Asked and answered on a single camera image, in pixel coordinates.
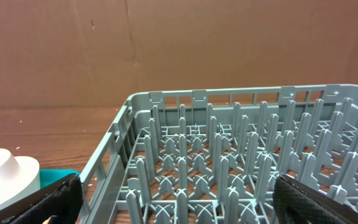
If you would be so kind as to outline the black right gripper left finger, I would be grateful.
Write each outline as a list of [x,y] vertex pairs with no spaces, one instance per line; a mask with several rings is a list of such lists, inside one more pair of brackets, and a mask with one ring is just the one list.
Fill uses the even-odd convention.
[[0,224],[52,223],[72,224],[83,204],[82,183],[78,174],[69,174],[47,187],[4,209]]

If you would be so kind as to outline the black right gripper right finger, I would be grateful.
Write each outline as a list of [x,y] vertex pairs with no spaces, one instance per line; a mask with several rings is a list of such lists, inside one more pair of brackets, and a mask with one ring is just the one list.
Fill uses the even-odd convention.
[[278,175],[273,190],[278,223],[358,223],[358,212],[288,175]]

